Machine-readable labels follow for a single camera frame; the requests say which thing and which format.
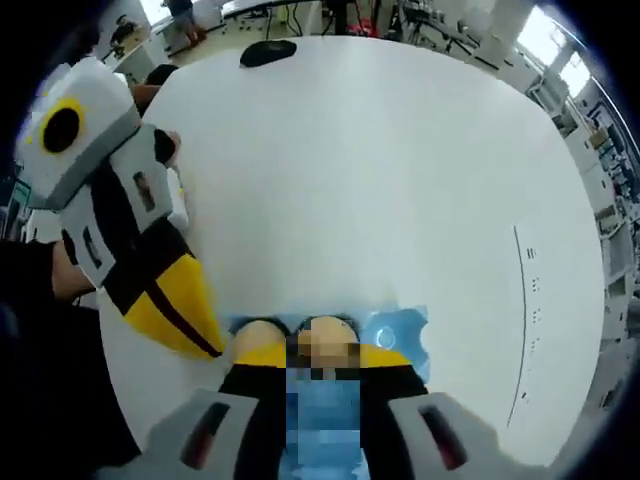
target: person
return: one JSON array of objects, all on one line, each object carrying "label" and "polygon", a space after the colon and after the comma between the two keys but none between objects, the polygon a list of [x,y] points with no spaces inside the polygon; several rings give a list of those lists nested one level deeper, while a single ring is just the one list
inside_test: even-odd
[{"label": "person", "polygon": [[[81,25],[74,34],[71,46],[68,48],[66,55],[59,59],[60,63],[68,63],[73,66],[83,58],[89,56],[93,52],[93,48],[100,41],[100,29],[93,23]],[[178,70],[175,65],[159,65],[148,76],[144,84],[130,85],[131,95],[141,115],[151,104],[160,87],[164,85],[169,76]]]},{"label": "person", "polygon": [[119,46],[136,28],[138,28],[137,23],[129,20],[126,15],[120,15],[116,20],[116,29],[111,35],[111,41],[109,42],[111,47]]},{"label": "person", "polygon": [[[93,285],[72,265],[62,241],[0,240],[0,265],[0,374],[10,463],[37,474],[48,465],[86,478],[103,465],[132,460],[139,449],[111,387],[98,312],[73,304]],[[34,438],[48,445],[38,454],[41,466],[28,460]]]},{"label": "person", "polygon": [[[238,459],[238,478],[258,470],[264,478],[294,478],[292,472],[318,463],[345,472],[332,478],[351,478],[347,473],[362,464],[360,445],[369,452],[365,468],[395,478],[387,461],[402,454],[402,442],[394,431],[384,439],[376,432],[388,428],[388,401],[427,393],[408,360],[361,344],[357,323],[345,315],[309,317],[292,332],[278,318],[248,318],[231,333],[233,365],[219,392],[257,399],[252,423],[270,438],[255,438],[257,458]],[[345,432],[357,430],[356,441],[345,440]]]},{"label": "person", "polygon": [[193,18],[193,3],[191,0],[164,0],[162,5],[169,9],[176,26],[189,39],[191,48],[206,40],[206,30],[199,26]]}]

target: yellow robot part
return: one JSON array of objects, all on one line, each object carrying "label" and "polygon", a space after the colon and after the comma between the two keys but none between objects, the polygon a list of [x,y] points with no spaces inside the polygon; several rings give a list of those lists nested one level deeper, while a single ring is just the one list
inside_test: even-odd
[{"label": "yellow robot part", "polygon": [[171,350],[211,360],[222,354],[224,341],[206,292],[202,265],[182,255],[138,297],[125,320]]},{"label": "yellow robot part", "polygon": [[[285,343],[278,342],[266,345],[246,353],[236,363],[255,367],[286,368],[287,353]],[[404,367],[411,363],[404,355],[393,350],[385,350],[376,345],[360,345],[360,368]]]}]

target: black sleeve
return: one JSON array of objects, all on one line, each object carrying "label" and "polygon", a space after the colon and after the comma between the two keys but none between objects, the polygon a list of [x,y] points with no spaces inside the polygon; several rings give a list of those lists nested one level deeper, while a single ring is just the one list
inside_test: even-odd
[{"label": "black sleeve", "polygon": [[166,165],[166,163],[173,157],[173,154],[176,151],[176,145],[171,140],[171,137],[167,135],[164,130],[160,130],[156,128],[154,132],[155,137],[155,152],[156,152],[156,160],[161,164]]},{"label": "black sleeve", "polygon": [[120,43],[122,39],[122,30],[120,27],[116,28],[115,32],[111,35],[111,43]]},{"label": "black sleeve", "polygon": [[73,244],[73,240],[71,240],[71,236],[66,230],[62,230],[62,242],[64,244],[64,249],[67,252],[67,256],[71,261],[71,265],[77,265],[78,259],[76,258],[76,246]]},{"label": "black sleeve", "polygon": [[51,284],[54,243],[0,241],[0,301],[12,309],[54,300]]},{"label": "black sleeve", "polygon": [[176,67],[175,65],[158,65],[156,68],[151,70],[151,73],[147,76],[144,84],[160,87],[166,83],[171,74],[176,70],[178,70],[178,67]]}]

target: cable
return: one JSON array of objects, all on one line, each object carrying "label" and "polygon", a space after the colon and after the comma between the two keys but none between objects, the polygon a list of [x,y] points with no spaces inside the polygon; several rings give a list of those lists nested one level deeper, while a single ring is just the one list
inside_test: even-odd
[{"label": "cable", "polygon": [[422,28],[422,22],[420,21],[416,22],[416,26],[413,29],[413,44],[416,47],[418,46],[418,42],[420,41],[420,38],[421,38],[421,34],[420,34],[421,28]]},{"label": "cable", "polygon": [[269,30],[271,29],[271,17],[273,16],[273,8],[269,9],[269,20],[267,21],[267,36],[265,40],[269,40]]},{"label": "cable", "polygon": [[367,33],[364,31],[364,27],[362,26],[362,18],[360,18],[360,7],[358,6],[358,0],[354,2],[356,6],[356,16],[358,17],[358,25],[360,25],[360,33],[362,36],[366,37]]},{"label": "cable", "polygon": [[295,29],[295,28],[293,28],[293,27],[291,26],[291,23],[290,23],[290,21],[289,21],[289,14],[290,14],[290,12],[289,12],[289,5],[287,5],[285,8],[287,9],[287,20],[286,20],[287,27],[289,27],[289,29],[290,29],[293,33],[295,33],[297,36],[301,37],[301,36],[302,36],[302,32],[300,32],[300,33],[296,32],[296,29]]},{"label": "cable", "polygon": [[331,28],[331,24],[333,23],[333,19],[335,18],[335,13],[331,12],[331,16],[329,17],[329,23],[327,24],[326,28],[324,29],[324,31],[322,32],[322,37],[325,36],[325,34],[329,31],[329,29]]},{"label": "cable", "polygon": [[298,16],[296,15],[296,10],[298,10],[298,5],[300,5],[300,4],[296,3],[296,6],[293,7],[293,20],[296,22],[296,25],[298,26],[298,36],[301,37],[302,36],[302,27],[300,26],[300,22],[298,22]]}]

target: black circle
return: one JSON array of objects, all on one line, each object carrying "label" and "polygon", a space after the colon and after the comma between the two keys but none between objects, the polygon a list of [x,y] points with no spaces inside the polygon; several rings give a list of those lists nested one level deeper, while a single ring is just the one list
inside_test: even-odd
[{"label": "black circle", "polygon": [[78,137],[80,116],[71,108],[62,108],[54,113],[44,128],[44,148],[51,153],[65,151]]}]

